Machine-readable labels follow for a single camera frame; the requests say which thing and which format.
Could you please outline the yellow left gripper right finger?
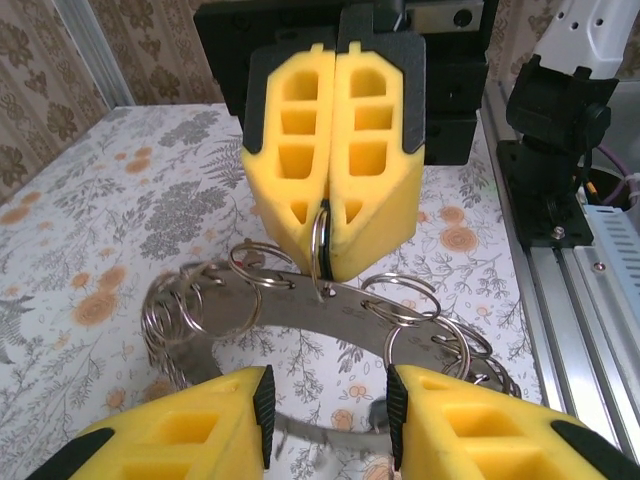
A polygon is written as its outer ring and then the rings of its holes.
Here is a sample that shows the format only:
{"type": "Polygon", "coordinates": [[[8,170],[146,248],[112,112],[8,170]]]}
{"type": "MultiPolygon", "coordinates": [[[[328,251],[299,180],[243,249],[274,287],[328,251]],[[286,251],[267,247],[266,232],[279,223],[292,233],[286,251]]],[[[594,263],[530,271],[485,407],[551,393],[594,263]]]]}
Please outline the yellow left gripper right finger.
{"type": "Polygon", "coordinates": [[[636,479],[639,466],[559,411],[411,365],[387,369],[404,479],[636,479]]]}

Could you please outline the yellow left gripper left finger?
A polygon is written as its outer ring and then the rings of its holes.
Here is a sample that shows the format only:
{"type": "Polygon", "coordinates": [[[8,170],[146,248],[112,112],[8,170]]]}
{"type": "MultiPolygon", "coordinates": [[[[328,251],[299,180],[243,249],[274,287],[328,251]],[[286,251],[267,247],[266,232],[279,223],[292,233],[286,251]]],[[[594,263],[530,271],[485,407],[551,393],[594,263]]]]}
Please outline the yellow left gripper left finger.
{"type": "Polygon", "coordinates": [[[261,479],[271,463],[275,380],[247,367],[96,422],[33,479],[261,479]]]}

